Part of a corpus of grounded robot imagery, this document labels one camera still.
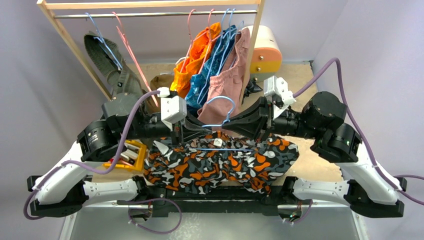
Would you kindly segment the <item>camouflage orange black shorts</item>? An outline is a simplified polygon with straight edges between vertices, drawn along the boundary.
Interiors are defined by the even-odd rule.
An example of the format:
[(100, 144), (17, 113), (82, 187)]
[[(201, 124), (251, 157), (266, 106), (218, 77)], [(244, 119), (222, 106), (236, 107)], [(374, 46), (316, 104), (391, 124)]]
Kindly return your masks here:
[(155, 186), (189, 194), (206, 195), (231, 181), (248, 192), (269, 194), (298, 157), (298, 146), (279, 135), (256, 142), (216, 131), (181, 144), (155, 140), (143, 175)]

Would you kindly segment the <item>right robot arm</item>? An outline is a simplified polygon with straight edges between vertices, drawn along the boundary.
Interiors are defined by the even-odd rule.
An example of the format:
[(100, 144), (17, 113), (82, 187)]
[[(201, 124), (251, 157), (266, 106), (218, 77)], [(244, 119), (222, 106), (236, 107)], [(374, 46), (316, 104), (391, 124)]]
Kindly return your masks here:
[(347, 174), (336, 182), (288, 176), (279, 193), (284, 202), (316, 199), (348, 206), (368, 218), (401, 218), (405, 205), (399, 191), (406, 189), (407, 180), (392, 177), (371, 161), (364, 139), (345, 123), (347, 106), (327, 91), (316, 93), (300, 112), (291, 108), (294, 101), (291, 94), (267, 94), (222, 127), (252, 140), (268, 134), (313, 139), (311, 150)]

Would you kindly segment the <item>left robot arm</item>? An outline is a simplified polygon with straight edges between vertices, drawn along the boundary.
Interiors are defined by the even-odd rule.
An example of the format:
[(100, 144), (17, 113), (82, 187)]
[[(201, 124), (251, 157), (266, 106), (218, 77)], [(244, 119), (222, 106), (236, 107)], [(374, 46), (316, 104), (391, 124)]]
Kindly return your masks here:
[(134, 201), (142, 205), (149, 199), (142, 177), (96, 183), (86, 181), (86, 176), (110, 173), (127, 149), (126, 140), (169, 137), (176, 145), (211, 133), (210, 128), (187, 112), (185, 100), (168, 89), (142, 96), (119, 93), (101, 108), (102, 117), (77, 136), (51, 170), (27, 179), (30, 195), (23, 207), (27, 219), (61, 218), (85, 206), (108, 201)]

